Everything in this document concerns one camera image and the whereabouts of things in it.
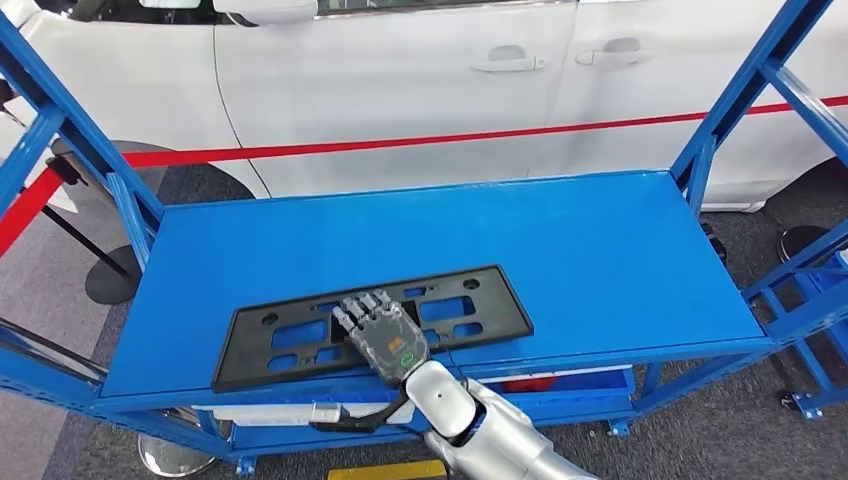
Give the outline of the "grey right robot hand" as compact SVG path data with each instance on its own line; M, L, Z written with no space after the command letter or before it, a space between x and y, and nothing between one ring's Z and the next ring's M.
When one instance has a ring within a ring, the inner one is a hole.
M430 359L423 331L382 289L346 296L331 313L349 342L390 387L400 386Z

